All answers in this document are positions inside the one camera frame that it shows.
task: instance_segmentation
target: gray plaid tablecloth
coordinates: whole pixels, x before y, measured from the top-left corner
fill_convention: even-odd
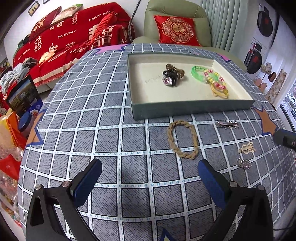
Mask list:
[[[268,112],[280,128],[282,121],[264,95],[232,61],[206,50],[182,45],[127,45],[122,50],[87,52],[57,83],[44,103],[37,125],[44,141],[26,148],[20,168],[18,205],[26,227],[31,195],[36,184],[55,187],[71,180],[93,158],[103,172],[79,210],[100,241],[160,240],[166,229],[176,241],[199,240],[221,212],[211,200],[197,172],[205,158],[228,180],[239,185],[265,186],[275,222],[295,196],[295,154],[262,135],[261,119],[253,108],[188,116],[134,121],[128,91],[127,56],[138,52],[185,53],[211,57],[222,64],[256,99],[254,106]],[[200,150],[195,160],[180,159],[169,148],[167,127],[174,120],[192,123]],[[215,122],[234,120],[238,129],[216,128]],[[182,151],[192,151],[190,131],[174,133]],[[239,154],[248,141],[254,153]],[[249,159],[248,171],[237,158]],[[228,232],[236,230],[241,207]],[[59,207],[57,214],[66,235],[74,236]]]

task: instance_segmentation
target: blue gripper pad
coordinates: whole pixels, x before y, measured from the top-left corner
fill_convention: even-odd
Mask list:
[[[102,163],[93,159],[84,171],[79,172],[73,179],[70,193],[76,207],[81,207],[102,173]]]
[[[227,179],[221,173],[216,172],[205,159],[199,161],[197,169],[215,205],[224,209],[231,193]]]

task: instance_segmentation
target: tablecloth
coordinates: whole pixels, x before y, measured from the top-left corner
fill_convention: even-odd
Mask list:
[[[130,53],[184,53],[214,58],[256,100],[248,110],[134,121],[127,77]],[[18,206],[25,230],[36,184],[55,187],[71,180],[93,158],[103,171],[79,210],[99,240],[153,240],[162,233],[177,241],[198,240],[221,212],[211,200],[197,171],[207,159],[213,168],[240,186],[265,186],[275,222],[295,196],[295,154],[275,145],[272,130],[284,128],[277,113],[252,80],[220,55],[182,45],[131,44],[87,52],[56,84],[38,116],[36,133],[26,147],[20,168]],[[194,160],[179,158],[169,148],[167,127],[175,120],[195,126],[199,152]],[[217,128],[217,121],[236,121],[237,129]],[[190,130],[174,132],[182,151],[192,151]],[[253,142],[256,151],[239,154]],[[238,168],[237,159],[252,167]],[[242,217],[241,207],[228,232]],[[66,235],[74,236],[59,207]]]

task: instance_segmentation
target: framed picture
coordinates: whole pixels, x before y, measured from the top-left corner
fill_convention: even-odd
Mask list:
[[[34,2],[34,4],[30,7],[28,13],[30,14],[30,16],[33,16],[33,14],[35,13],[35,11],[37,10],[37,8],[40,7],[40,4],[38,1]]]

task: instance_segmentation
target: orange star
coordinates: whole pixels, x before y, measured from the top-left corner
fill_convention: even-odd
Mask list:
[[[34,146],[34,145],[42,145],[43,144],[43,140],[37,130],[37,125],[40,121],[42,121],[43,115],[45,114],[45,112],[46,112],[46,109],[40,111],[38,116],[36,117],[36,120],[34,121],[32,130],[31,130],[30,135],[28,137],[26,146],[29,146],[29,145]]]
[[[266,110],[261,107],[261,110],[254,107],[254,110],[257,112],[257,114],[260,116],[261,119],[261,129],[262,129],[262,135],[274,135],[276,129],[278,129],[278,126],[270,119],[268,113]]]

